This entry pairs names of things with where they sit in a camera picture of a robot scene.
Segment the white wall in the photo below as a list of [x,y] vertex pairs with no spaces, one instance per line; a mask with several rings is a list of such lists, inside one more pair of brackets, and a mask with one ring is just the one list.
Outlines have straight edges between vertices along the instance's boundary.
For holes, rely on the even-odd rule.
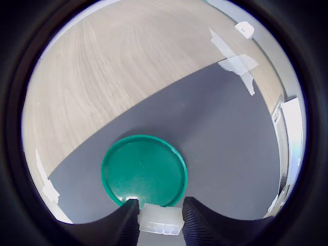
[[273,35],[254,17],[249,13],[239,8],[235,4],[225,0],[207,0],[209,4],[219,9],[230,18],[235,20],[237,23],[247,21],[250,23],[255,32],[253,39],[259,44],[262,50],[266,53],[269,60],[276,69],[282,84],[285,88],[288,98],[298,97],[299,104],[301,107],[302,124],[303,124],[303,142],[302,142],[302,157],[304,155],[305,139],[306,139],[306,113],[303,94],[301,86],[298,82],[296,73],[293,69],[291,62],[287,55],[277,42]]

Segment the round lid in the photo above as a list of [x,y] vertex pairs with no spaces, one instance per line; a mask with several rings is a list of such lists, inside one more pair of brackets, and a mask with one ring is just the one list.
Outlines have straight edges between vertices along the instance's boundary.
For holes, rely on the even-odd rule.
[[105,155],[101,179],[108,195],[122,205],[129,199],[163,207],[175,205],[187,187],[182,156],[166,141],[133,135],[116,142]]

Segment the wood grain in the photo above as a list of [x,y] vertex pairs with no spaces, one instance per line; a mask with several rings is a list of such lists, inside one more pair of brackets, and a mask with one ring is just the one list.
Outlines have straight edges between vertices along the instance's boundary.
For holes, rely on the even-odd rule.
[[39,175],[35,149],[49,176],[124,111],[225,59],[209,28],[237,55],[259,63],[251,74],[271,113],[283,87],[262,50],[234,26],[199,0],[123,0],[70,28],[38,62],[26,96],[22,134],[33,179]]

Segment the green plastic lid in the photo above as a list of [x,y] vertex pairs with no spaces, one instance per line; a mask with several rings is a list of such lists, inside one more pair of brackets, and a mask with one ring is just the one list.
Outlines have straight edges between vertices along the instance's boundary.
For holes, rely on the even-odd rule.
[[123,205],[129,199],[163,207],[175,205],[187,187],[182,156],[166,141],[133,135],[116,142],[101,165],[101,180],[108,195]]

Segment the gray carpet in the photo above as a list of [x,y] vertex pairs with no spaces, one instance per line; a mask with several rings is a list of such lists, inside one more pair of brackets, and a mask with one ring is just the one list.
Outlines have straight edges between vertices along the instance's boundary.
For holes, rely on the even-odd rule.
[[103,157],[122,137],[148,134],[166,140],[184,157],[185,196],[232,218],[263,217],[278,192],[279,153],[270,114],[255,83],[254,88],[250,96],[239,76],[215,63],[145,99],[53,171],[49,178],[60,194],[58,205],[74,223],[112,213],[118,205],[101,183]]

